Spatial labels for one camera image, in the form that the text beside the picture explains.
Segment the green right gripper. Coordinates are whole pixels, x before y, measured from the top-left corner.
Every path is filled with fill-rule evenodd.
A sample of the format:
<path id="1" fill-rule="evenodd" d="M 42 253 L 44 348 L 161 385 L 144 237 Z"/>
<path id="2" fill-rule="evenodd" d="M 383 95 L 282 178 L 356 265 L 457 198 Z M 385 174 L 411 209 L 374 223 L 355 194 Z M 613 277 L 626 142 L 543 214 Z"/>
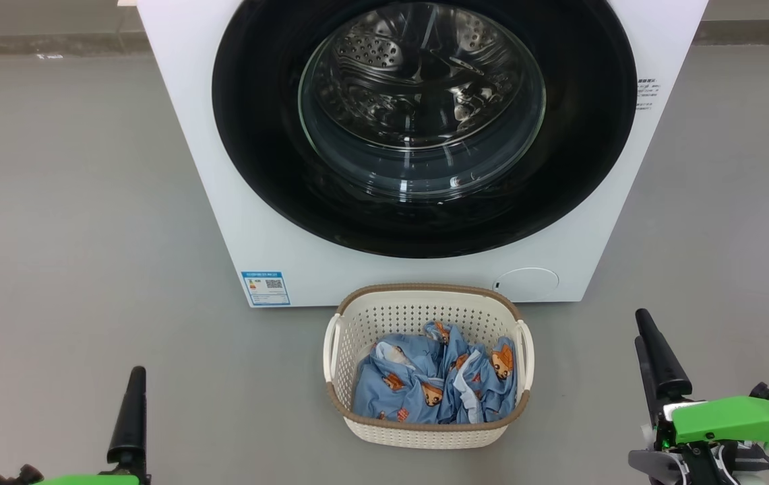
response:
<path id="1" fill-rule="evenodd" d="M 629 466 L 652 484 L 741 483 L 733 475 L 733 454 L 738 444 L 769 445 L 769 400 L 736 396 L 680 402 L 693 392 L 688 375 L 650 311 L 636 310 L 635 322 L 641 383 L 656 424 L 652 448 L 630 451 Z"/>

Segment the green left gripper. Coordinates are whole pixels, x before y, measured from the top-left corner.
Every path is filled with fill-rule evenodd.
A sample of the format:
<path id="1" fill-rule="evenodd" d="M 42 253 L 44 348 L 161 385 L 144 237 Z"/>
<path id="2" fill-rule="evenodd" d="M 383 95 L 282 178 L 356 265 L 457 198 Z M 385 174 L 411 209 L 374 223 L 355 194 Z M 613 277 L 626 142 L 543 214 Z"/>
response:
<path id="1" fill-rule="evenodd" d="M 106 461 L 115 467 L 107 472 L 42 478 L 35 484 L 150 484 L 147 472 L 146 369 L 135 366 L 129 373 L 119 413 L 108 446 Z"/>

